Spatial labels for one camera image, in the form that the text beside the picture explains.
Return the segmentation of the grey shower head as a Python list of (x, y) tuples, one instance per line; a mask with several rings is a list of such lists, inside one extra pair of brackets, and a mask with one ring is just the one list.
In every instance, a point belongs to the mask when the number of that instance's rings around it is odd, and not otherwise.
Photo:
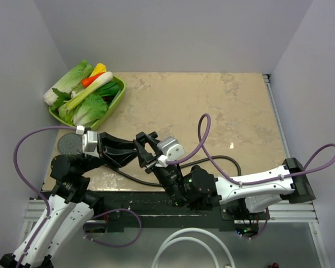
[(64, 155), (82, 153), (82, 137), (75, 133), (63, 135), (58, 141), (58, 151)]

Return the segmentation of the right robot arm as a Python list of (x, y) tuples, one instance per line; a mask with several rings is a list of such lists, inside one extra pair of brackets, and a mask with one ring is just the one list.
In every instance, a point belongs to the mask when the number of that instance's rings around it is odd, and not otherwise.
[(242, 199), (237, 206), (238, 214), (251, 219), (282, 200), (291, 204), (315, 200), (309, 180), (301, 173), (302, 166), (295, 158), (285, 159), (282, 165), (269, 171), (226, 179), (199, 166), (183, 175), (176, 161), (185, 152), (173, 137), (159, 141), (141, 132), (133, 144), (140, 167), (156, 176), (175, 207), (211, 210)]

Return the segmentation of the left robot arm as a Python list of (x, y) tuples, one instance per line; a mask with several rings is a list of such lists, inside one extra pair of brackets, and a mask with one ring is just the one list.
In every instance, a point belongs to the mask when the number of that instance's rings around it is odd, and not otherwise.
[(82, 147), (78, 154), (61, 154), (51, 162), (50, 176), (56, 181), (50, 196), (38, 195), (44, 209), (32, 231), (13, 252), (0, 259), (1, 267), (52, 267), (58, 249), (90, 219), (113, 213), (105, 198), (88, 189), (84, 174), (101, 166), (118, 169), (138, 157), (144, 146), (106, 132), (77, 131)]

